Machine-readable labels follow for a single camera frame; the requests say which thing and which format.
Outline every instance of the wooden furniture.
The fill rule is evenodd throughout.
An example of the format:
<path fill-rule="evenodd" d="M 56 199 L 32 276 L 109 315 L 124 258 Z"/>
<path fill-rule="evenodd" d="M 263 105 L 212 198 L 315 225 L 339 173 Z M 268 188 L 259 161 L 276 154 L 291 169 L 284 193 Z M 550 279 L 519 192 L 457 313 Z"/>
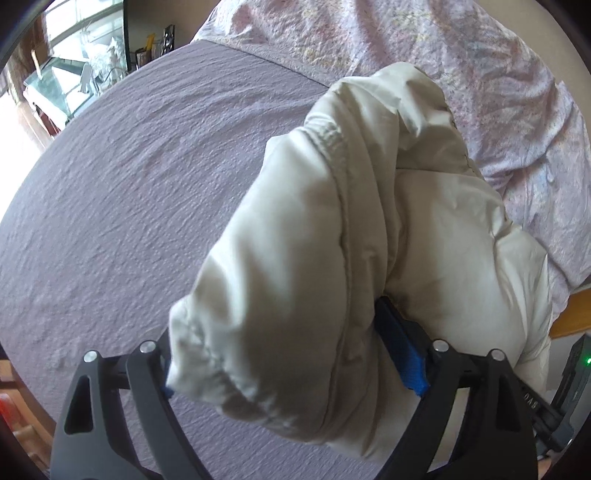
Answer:
<path fill-rule="evenodd" d="M 9 427 L 31 460 L 42 470 L 49 468 L 55 421 L 31 394 L 9 360 L 0 360 L 0 394 L 6 394 L 19 418 Z"/>
<path fill-rule="evenodd" d="M 550 338 L 565 337 L 587 330 L 591 330 L 591 289 L 571 295 L 566 310 L 550 329 Z"/>

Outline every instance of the bed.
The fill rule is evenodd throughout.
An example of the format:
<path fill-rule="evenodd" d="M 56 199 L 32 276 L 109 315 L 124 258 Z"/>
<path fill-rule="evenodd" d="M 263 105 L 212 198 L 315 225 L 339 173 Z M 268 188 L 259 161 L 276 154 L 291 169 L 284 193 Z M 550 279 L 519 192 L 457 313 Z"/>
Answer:
<path fill-rule="evenodd" d="M 552 16 L 534 0 L 480 4 L 542 57 L 591 121 L 591 74 Z M 198 39 L 92 105 L 56 138 L 0 223 L 2 346 L 54 418 L 84 352 L 116 355 L 160 335 L 257 175 L 266 140 L 299 125 L 326 91 L 220 43 Z M 131 399 L 124 404 L 139 457 L 153 466 Z M 378 470 L 185 398 L 172 405 L 215 478 L 361 479 Z"/>

